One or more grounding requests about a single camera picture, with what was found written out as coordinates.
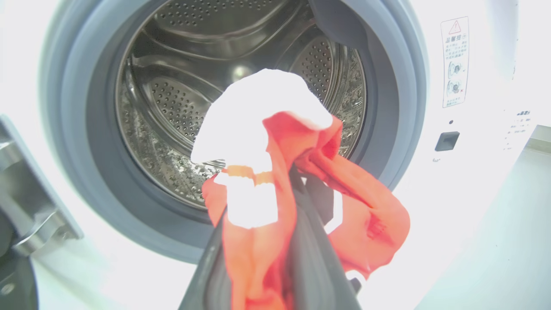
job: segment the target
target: red garment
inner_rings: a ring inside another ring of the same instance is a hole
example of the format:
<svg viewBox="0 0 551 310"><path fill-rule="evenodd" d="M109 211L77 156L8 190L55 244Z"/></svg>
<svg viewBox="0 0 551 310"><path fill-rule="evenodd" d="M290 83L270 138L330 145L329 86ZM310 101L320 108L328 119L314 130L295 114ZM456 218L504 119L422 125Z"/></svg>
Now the red garment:
<svg viewBox="0 0 551 310"><path fill-rule="evenodd" d="M293 162L342 193L342 223L329 239L344 271L357 270L366 279L388 264L409 231L409 215L392 193L361 167L338 155L342 122L333 117L325 130L308 129L287 113L263 122L269 142L272 171L254 174L245 166L229 166L228 175L275 185L278 221L245 229L224 216L226 268L232 280L232 309L293 309L291 278L285 268L296 224L296 205L288 173ZM226 186L203 185L203 197L217 225L226 207Z"/></svg>

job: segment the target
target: light-colored floor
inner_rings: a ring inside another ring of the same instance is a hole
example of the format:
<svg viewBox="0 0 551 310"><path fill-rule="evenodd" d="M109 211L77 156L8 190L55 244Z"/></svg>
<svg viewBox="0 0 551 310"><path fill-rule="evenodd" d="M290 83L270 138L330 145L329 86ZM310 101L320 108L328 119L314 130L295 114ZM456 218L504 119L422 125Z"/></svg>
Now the light-colored floor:
<svg viewBox="0 0 551 310"><path fill-rule="evenodd" d="M525 149L472 243L417 310L551 309L551 156Z"/></svg>

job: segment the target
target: white washing machine panel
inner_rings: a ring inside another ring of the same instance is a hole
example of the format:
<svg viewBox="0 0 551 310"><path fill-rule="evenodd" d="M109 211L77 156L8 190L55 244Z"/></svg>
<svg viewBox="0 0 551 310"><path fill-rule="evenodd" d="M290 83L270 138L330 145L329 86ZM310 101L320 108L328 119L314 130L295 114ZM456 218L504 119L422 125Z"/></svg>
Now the white washing machine panel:
<svg viewBox="0 0 551 310"><path fill-rule="evenodd" d="M532 107L518 100L513 80L517 3L397 2L414 19L414 31L422 39L428 98L417 149L394 190L409 211L411 231L393 261L375 271L360 292L365 308L417 305L473 234L535 126L533 114L525 113ZM38 79L42 48L57 14L70 13L64 11L65 4L44 1L29 8L27 2L5 0L0 7L2 121L52 199L84 236L49 244L33 254L40 306L176 309L195 266L141 247L98 216L60 169L44 130L48 123L40 114L44 98ZM26 23L21 22L22 14ZM457 54L446 52L452 42L447 39L454 35L457 40L455 22L461 40L468 43L466 51L458 49L463 55L451 60L446 58ZM450 62L461 67L456 90L464 87L464 95L454 104L447 104L453 95L453 85L450 94L447 85L453 77ZM437 152L444 132L458 132L457 143L453 150ZM60 305L51 297L54 293L67 303Z"/></svg>

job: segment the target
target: front-loading washing machine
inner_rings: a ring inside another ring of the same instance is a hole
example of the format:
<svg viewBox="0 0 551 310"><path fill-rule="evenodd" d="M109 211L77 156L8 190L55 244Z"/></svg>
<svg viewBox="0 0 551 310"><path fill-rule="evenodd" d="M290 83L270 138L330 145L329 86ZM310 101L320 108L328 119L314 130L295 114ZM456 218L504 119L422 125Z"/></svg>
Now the front-loading washing machine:
<svg viewBox="0 0 551 310"><path fill-rule="evenodd" d="M190 162L195 135L228 85L263 68L300 75L343 121L340 154L410 214L403 247L358 295L366 308L415 307L531 133L517 0L4 0L0 12L0 206L7 251L32 265L0 298L25 287L42 309L178 308L213 230L201 185L223 167Z"/></svg>

